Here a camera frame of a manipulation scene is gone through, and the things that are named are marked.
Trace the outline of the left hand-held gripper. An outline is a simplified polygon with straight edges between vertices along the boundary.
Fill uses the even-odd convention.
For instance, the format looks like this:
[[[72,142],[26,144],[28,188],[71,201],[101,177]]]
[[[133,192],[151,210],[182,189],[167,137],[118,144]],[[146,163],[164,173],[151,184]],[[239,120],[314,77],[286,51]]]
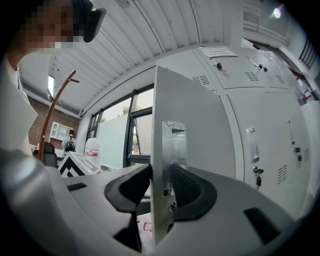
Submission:
[[[89,176],[97,174],[101,168],[83,154],[69,151],[60,163],[58,170],[63,178]]]

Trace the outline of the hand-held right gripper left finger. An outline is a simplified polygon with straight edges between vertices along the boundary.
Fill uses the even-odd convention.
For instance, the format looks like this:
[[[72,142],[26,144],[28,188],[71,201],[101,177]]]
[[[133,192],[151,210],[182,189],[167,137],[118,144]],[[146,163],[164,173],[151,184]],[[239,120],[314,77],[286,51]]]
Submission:
[[[138,164],[116,171],[65,178],[64,182],[80,208],[98,228],[116,241],[142,252],[137,217],[151,211],[145,193],[152,167]]]

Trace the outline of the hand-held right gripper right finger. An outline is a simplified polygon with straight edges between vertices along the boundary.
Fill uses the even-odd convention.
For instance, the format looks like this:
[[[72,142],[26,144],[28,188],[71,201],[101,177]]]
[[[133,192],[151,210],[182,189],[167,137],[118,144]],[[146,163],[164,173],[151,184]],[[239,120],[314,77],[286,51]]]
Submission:
[[[205,170],[174,164],[177,197],[164,256],[271,256],[297,222],[251,186]]]

